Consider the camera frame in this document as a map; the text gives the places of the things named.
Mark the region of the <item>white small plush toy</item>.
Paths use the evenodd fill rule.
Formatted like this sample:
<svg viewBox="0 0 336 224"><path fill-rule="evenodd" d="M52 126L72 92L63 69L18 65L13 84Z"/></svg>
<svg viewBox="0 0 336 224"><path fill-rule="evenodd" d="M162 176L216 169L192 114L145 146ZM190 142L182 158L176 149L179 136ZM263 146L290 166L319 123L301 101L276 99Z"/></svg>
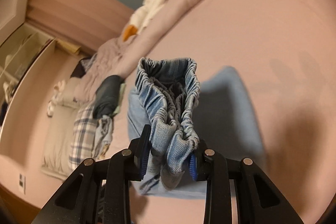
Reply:
<svg viewBox="0 0 336 224"><path fill-rule="evenodd" d="M47 116L48 117L51 118L53 116L55 107L61 99L65 86L66 86L66 80L61 80L57 84L54 85L53 96L51 97L48 103L48 106L47 106Z"/></svg>

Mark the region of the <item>pink curtain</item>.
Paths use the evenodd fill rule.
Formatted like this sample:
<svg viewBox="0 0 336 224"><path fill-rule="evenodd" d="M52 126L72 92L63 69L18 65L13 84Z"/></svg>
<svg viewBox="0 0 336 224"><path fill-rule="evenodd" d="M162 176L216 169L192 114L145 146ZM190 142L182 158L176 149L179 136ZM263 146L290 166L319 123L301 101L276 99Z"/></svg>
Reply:
<svg viewBox="0 0 336 224"><path fill-rule="evenodd" d="M28 0L26 20L86 52L95 52L120 36L132 13L118 0Z"/></svg>

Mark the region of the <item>plaid pillow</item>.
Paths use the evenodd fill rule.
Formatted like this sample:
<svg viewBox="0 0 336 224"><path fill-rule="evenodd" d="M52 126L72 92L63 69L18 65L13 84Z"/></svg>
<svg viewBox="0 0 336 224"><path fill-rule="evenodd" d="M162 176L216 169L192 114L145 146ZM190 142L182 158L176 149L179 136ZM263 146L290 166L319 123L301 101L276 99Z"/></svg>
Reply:
<svg viewBox="0 0 336 224"><path fill-rule="evenodd" d="M83 105L75 118L70 143L68 166L74 171L85 159L92 157L97 120L93 118L94 104Z"/></svg>

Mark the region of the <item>dark blue folded garment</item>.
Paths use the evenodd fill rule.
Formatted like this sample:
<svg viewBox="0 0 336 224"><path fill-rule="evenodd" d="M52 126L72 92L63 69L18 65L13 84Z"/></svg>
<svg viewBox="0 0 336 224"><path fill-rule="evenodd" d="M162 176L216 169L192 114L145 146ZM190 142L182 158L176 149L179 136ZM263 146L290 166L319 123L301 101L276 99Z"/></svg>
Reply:
<svg viewBox="0 0 336 224"><path fill-rule="evenodd" d="M118 75L108 76L96 90L93 118L101 119L104 115L112 116L120 99L123 78Z"/></svg>

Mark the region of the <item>white shelf unit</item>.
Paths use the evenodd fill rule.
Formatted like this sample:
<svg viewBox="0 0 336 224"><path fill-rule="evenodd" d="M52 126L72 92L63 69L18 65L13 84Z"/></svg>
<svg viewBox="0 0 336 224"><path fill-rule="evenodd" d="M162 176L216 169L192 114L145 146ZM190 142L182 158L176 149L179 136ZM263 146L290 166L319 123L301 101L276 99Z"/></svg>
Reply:
<svg viewBox="0 0 336 224"><path fill-rule="evenodd" d="M38 64L55 37L28 23L18 27L1 45L1 129L17 119L19 109L33 94Z"/></svg>

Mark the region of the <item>pink quilted comforter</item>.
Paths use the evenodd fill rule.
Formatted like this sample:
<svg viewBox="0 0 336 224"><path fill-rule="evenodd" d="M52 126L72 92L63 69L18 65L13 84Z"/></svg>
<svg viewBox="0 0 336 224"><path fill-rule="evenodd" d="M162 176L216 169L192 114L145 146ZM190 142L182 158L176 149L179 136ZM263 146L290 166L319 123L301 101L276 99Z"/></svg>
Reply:
<svg viewBox="0 0 336 224"><path fill-rule="evenodd" d="M138 35L123 41L122 35L101 45L94 55L93 64L78 82L74 99L89 102L105 78L119 75L127 78L135 69L140 58L145 57L160 39L201 0L167 0Z"/></svg>

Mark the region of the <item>light blue denim pants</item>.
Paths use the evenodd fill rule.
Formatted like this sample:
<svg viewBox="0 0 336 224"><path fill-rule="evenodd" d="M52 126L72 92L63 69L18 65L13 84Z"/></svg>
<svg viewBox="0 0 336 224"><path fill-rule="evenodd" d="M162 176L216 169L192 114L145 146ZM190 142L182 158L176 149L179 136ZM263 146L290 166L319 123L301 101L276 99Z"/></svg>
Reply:
<svg viewBox="0 0 336 224"><path fill-rule="evenodd" d="M204 198L206 183L189 173L189 157L201 141L229 159L249 157L265 165L255 111L238 71L224 67L200 83L196 70L190 58L138 63L127 120L130 139L151 127L146 174L134 183L141 195Z"/></svg>

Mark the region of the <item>light blue crumpled garment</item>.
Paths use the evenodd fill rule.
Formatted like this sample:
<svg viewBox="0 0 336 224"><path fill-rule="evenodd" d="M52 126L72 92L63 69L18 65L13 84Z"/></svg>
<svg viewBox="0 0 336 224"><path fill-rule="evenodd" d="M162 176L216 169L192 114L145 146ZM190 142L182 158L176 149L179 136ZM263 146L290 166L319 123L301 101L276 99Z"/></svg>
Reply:
<svg viewBox="0 0 336 224"><path fill-rule="evenodd" d="M101 160L105 158L105 155L112 142L113 132L113 118L108 115L103 115L98 120L98 126L94 135L94 143L92 150L92 157L95 160Z"/></svg>

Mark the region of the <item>pale green folded cloth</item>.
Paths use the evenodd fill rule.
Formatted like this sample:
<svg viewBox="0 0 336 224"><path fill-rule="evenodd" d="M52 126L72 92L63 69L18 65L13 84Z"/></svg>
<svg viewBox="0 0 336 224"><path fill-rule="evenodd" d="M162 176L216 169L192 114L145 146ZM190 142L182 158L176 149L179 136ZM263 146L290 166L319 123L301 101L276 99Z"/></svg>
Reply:
<svg viewBox="0 0 336 224"><path fill-rule="evenodd" d="M119 98L118 98L118 105L115 108L114 112L112 113L113 117L116 116L121 110L121 105L122 105L123 97L125 94L125 89L126 89L126 84L121 84Z"/></svg>

